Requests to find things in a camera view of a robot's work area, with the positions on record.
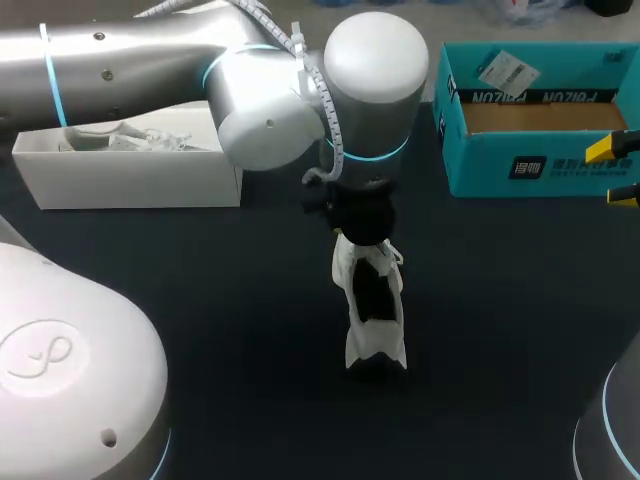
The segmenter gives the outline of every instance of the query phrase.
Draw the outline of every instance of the yellow object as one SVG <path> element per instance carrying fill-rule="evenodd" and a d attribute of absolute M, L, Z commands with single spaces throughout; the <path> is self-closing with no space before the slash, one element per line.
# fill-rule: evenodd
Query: yellow object
<path fill-rule="evenodd" d="M 587 164 L 614 160 L 616 157 L 613 154 L 612 149 L 613 139 L 611 135 L 608 135 L 606 138 L 603 138 L 598 143 L 587 149 Z"/>
<path fill-rule="evenodd" d="M 638 200 L 635 197 L 635 186 L 613 188 L 607 191 L 607 203 L 619 207 L 639 208 Z"/>

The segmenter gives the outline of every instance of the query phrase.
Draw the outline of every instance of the white cable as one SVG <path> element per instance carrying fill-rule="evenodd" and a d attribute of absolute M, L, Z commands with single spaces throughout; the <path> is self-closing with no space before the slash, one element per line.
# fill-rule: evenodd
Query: white cable
<path fill-rule="evenodd" d="M 251 1 L 258 7 L 260 7 L 262 10 L 264 10 L 265 12 L 268 12 L 269 14 L 271 14 L 271 10 L 265 7 L 258 0 L 251 0 Z M 164 2 L 159 3 L 155 7 L 151 7 L 145 10 L 144 12 L 139 13 L 134 18 L 153 17 L 155 15 L 169 15 L 170 13 L 174 13 L 178 10 L 183 10 L 186 6 L 190 5 L 191 3 L 193 3 L 193 0 L 165 0 Z"/>
<path fill-rule="evenodd" d="M 193 0 L 165 0 L 155 7 L 151 7 L 144 12 L 140 12 L 134 18 L 153 17 L 155 15 L 168 15 L 189 5 Z"/>
<path fill-rule="evenodd" d="M 193 0 L 165 0 L 164 2 L 145 10 L 142 13 L 136 15 L 139 17 L 151 17 L 155 15 L 166 15 L 182 9 L 185 5 L 188 5 Z M 296 57 L 296 44 L 288 37 L 284 31 L 275 24 L 271 18 L 264 13 L 269 12 L 269 9 L 262 5 L 258 0 L 227 0 L 229 3 L 241 8 L 253 18 L 255 18 L 265 30 L 267 30 L 273 38 L 275 38 L 280 45 L 282 45 L 291 55 Z M 340 175 L 342 175 L 342 168 L 344 166 L 344 146 L 342 144 L 342 132 L 340 130 L 340 124 L 338 123 L 338 116 L 336 115 L 336 108 L 329 93 L 329 88 L 322 77 L 322 73 L 317 66 L 313 65 L 310 57 L 306 54 L 306 46 L 304 46 L 303 64 L 305 70 L 311 76 L 313 83 L 320 95 L 322 106 L 324 107 L 325 114 L 327 116 L 327 123 L 329 125 L 329 133 L 331 134 L 331 142 L 333 144 L 333 168 L 329 173 L 322 171 L 319 168 L 311 168 L 302 177 L 302 183 L 307 184 L 314 178 L 319 178 L 323 182 L 335 182 Z"/>

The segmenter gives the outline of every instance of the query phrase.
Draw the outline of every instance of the black table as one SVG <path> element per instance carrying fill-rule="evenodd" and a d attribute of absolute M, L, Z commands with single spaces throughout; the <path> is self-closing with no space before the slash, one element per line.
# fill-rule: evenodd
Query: black table
<path fill-rule="evenodd" d="M 335 237 L 299 204 L 313 155 L 247 173 L 240 209 L 41 212 L 9 151 L 0 215 L 156 325 L 176 479 L 572 479 L 576 421 L 638 329 L 640 214 L 453 199 L 426 108 L 393 237 L 406 375 L 344 371 Z"/>

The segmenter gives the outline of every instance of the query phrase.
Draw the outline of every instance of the white shoebox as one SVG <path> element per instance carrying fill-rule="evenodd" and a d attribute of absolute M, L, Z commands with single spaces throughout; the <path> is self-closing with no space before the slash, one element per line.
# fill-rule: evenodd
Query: white shoebox
<path fill-rule="evenodd" d="M 242 171 L 225 158 L 202 104 L 127 119 L 144 130 L 190 134 L 206 151 L 60 152 L 60 129 L 18 135 L 13 158 L 42 210 L 239 207 Z"/>

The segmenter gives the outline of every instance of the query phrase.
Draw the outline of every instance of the sneaker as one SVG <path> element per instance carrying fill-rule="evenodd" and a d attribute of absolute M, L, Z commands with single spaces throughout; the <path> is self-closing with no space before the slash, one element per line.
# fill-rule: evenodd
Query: sneaker
<path fill-rule="evenodd" d="M 67 127 L 59 144 L 61 152 L 178 152 L 198 150 L 187 145 L 190 135 L 160 130 L 138 130 L 126 122 Z"/>
<path fill-rule="evenodd" d="M 400 293 L 403 289 L 398 265 L 402 255 L 389 240 L 369 247 L 338 236 L 333 252 L 332 276 L 349 303 L 350 328 L 347 333 L 347 368 L 356 360 L 377 353 L 407 368 L 404 346 L 404 313 Z"/>

